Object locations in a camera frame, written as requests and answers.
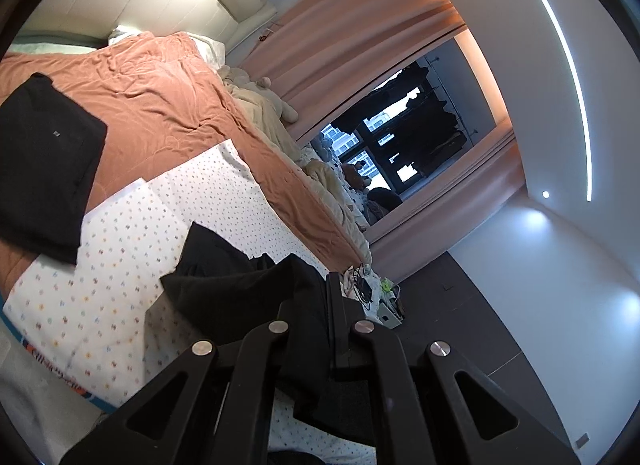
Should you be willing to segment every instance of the pink curtain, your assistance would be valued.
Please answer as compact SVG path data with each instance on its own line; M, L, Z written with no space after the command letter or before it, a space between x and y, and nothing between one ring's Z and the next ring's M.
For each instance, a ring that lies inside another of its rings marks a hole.
M465 24L449 0L303 0L242 63L300 114L289 133L310 140L386 77Z
M366 232L373 269L399 283L449 250L523 185L511 121Z

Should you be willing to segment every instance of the plush toy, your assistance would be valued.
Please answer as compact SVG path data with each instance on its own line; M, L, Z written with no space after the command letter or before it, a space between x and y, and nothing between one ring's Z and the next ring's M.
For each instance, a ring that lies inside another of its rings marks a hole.
M323 162L328 162L334 158L332 145L334 145L334 141L324 133L318 133L317 137L311 139L311 147L318 153L318 156Z
M292 124L298 120L298 112L288 103L284 102L275 92L270 90L271 80L269 77L261 77L255 82L249 78L249 74L241 68L231 68L226 64L219 68L218 75L224 82L234 84L239 88L255 91L273 103L276 113L280 118Z

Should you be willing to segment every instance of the white patterned sheet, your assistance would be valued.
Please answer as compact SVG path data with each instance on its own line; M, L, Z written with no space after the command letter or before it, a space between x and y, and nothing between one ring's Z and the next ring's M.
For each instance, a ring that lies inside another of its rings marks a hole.
M159 285L174 270L194 221L249 257L266 252L278 262L294 253L321 275L328 272L280 220L225 140L94 209L82 224L76 268L38 257L3 312L66 378L120 406L199 339ZM270 448L308 451L326 463L375 463L374 449L293 419L284 395L274 401Z

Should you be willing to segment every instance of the ceiling light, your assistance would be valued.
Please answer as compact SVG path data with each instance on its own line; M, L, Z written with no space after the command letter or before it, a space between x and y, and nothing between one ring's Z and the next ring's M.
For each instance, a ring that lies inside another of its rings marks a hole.
M566 56L566 60L569 63L569 69L571 70L571 75L574 78L575 84L575 92L578 95L578 104L580 105L580 115L582 116L582 128L584 130L584 146L586 149L587 156L587 201L591 201L591 139L589 137L589 124L587 122L587 110L584 106L584 97L582 96L582 88L580 87L580 80L578 79L578 71L575 69L574 58L571 55L571 51L569 50L569 45L564 38L564 33L562 32L562 28L560 28L560 23L556 18L556 15L551 8L548 0L541 0L542 4L545 5L546 13L549 14L551 18L551 22L554 24L554 28L556 29L556 33L558 34L558 38L560 39L560 43L562 44L562 49L564 50L564 55Z

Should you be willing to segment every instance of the wall outlet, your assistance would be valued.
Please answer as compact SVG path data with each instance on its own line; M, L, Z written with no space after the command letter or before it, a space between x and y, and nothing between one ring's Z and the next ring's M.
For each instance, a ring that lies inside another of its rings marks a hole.
M578 438L575 441L575 446L578 449L581 449L582 447L584 447L587 444L588 441L589 441L589 435L587 433L584 433L580 438Z

